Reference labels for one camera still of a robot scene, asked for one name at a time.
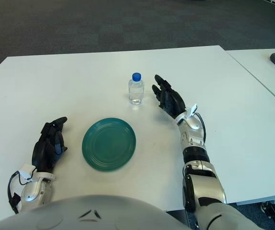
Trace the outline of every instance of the teal plate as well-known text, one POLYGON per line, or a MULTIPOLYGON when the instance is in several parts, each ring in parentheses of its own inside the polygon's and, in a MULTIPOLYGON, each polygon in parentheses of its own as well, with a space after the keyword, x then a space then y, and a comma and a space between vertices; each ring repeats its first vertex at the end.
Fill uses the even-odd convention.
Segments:
POLYGON ((99 171, 113 171, 132 157, 136 135, 131 126, 118 118, 97 121, 86 132, 82 154, 86 162, 99 171))

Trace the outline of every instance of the white desk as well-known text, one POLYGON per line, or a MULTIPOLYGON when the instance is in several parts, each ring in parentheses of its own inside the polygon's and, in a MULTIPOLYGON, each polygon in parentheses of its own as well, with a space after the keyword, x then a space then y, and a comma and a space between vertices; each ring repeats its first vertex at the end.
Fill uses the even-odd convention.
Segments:
POLYGON ((8 57, 0 65, 0 219, 13 214, 10 175, 31 162, 44 123, 61 116, 69 149, 55 167, 52 200, 110 194, 183 209, 180 133, 151 91, 155 74, 187 106, 198 103, 228 202, 275 195, 275 97, 221 47, 8 57), (139 107, 127 98, 136 71, 146 87, 139 107), (127 121, 137 137, 130 162, 109 173, 91 168, 81 152, 87 129, 105 117, 127 121))
POLYGON ((270 55, 275 49, 249 49, 227 51, 257 80, 275 95, 275 64, 270 55))

